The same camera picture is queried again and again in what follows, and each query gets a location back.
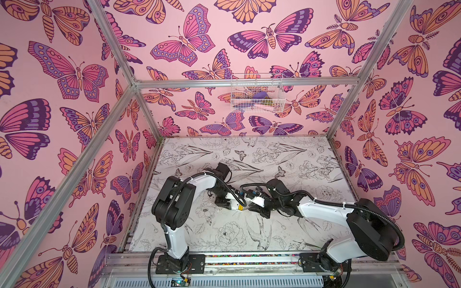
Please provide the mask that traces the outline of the small white remote control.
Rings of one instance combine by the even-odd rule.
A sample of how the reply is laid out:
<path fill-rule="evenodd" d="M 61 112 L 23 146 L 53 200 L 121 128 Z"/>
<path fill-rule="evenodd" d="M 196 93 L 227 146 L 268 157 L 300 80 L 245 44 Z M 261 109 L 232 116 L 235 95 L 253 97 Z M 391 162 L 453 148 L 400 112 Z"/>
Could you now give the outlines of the small white remote control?
<path fill-rule="evenodd" d="M 239 211 L 238 208 L 237 208 L 238 205 L 241 205 L 241 204 L 237 200 L 228 199 L 228 207 L 227 207 L 227 209 L 231 210 L 231 211 Z"/>

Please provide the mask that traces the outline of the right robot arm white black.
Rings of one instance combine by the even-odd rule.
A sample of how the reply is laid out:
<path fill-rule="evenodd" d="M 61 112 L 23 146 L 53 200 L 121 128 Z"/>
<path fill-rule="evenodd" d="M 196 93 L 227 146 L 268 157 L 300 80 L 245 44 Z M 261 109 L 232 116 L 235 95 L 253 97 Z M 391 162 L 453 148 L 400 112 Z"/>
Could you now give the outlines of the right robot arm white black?
<path fill-rule="evenodd" d="M 257 184 L 245 194 L 264 217 L 277 211 L 286 217 L 315 218 L 348 228 L 349 235 L 328 240 L 320 249 L 317 261 L 327 269 L 366 256 L 386 261 L 405 244 L 399 227 L 367 199 L 355 203 L 320 200 L 306 190 L 291 192 L 276 178 Z"/>

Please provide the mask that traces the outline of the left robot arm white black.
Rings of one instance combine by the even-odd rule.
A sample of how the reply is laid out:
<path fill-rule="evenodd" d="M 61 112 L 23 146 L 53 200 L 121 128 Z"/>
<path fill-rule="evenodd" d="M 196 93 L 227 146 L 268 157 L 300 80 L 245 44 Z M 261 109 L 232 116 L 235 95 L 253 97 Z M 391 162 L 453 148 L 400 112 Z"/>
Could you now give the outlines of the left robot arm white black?
<path fill-rule="evenodd" d="M 215 196 L 216 206 L 231 209 L 232 188 L 225 182 L 229 174 L 230 168 L 219 163 L 215 169 L 205 169 L 184 180 L 176 176 L 166 179 L 151 212 L 164 231 L 166 255 L 172 260 L 187 258 L 189 247 L 182 226 L 198 196 L 210 192 Z"/>

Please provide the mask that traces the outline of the green circuit board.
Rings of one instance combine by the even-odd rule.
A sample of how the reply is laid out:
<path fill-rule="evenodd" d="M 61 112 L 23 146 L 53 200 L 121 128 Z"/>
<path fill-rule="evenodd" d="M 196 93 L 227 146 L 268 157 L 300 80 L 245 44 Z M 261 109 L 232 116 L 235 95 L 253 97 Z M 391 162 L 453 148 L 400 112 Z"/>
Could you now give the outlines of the green circuit board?
<path fill-rule="evenodd" d="M 181 278 L 181 277 L 176 277 L 172 278 L 170 281 L 170 286 L 172 288 L 182 288 L 182 287 L 189 287 L 191 283 L 190 278 Z"/>

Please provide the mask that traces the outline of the purple item in basket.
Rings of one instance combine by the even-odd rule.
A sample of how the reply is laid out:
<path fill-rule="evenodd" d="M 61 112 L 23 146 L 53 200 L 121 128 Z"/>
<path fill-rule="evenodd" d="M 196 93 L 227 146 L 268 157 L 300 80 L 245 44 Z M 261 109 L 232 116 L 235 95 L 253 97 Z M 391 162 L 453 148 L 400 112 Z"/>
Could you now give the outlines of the purple item in basket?
<path fill-rule="evenodd" d="M 270 100 L 270 96 L 268 94 L 268 92 L 266 91 L 260 91 L 260 92 L 257 92 L 255 93 L 253 96 L 252 96 L 252 99 L 254 101 L 257 101 L 257 102 L 260 102 L 262 100 Z"/>

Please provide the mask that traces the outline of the aluminium cage frame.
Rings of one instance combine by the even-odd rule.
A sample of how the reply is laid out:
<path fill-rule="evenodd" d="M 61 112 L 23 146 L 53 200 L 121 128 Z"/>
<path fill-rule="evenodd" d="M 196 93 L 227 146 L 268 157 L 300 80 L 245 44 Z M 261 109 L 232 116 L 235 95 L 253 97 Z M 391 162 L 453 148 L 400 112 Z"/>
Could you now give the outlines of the aluminium cage frame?
<path fill-rule="evenodd" d="M 118 251 L 135 216 L 138 197 L 127 202 L 111 188 L 118 175 L 139 166 L 150 178 L 156 148 L 140 146 L 140 159 L 125 162 L 115 138 L 131 129 L 122 119 L 133 88 L 113 63 L 99 56 L 96 17 L 81 1 L 58 1 L 70 12 L 83 42 L 49 39 L 40 2 L 27 2 L 16 19 L 1 2 L 1 286 L 85 288 L 92 272 Z M 55 78 L 28 51 L 50 43 L 70 65 L 77 85 L 64 97 Z"/>

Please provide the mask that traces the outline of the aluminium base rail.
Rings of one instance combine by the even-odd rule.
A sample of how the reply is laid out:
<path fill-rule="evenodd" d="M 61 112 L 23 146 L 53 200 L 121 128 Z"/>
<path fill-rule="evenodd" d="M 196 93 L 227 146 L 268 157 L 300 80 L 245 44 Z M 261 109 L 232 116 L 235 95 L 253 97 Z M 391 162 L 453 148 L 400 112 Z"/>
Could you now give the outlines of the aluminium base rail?
<path fill-rule="evenodd" d="M 190 278 L 183 288 L 410 288 L 403 268 L 392 255 L 386 262 L 353 259 L 333 271 L 315 262 L 316 252 L 193 253 L 184 272 L 166 267 L 161 255 L 148 267 L 149 253 L 109 256 L 103 288 L 171 288 L 172 278 Z"/>

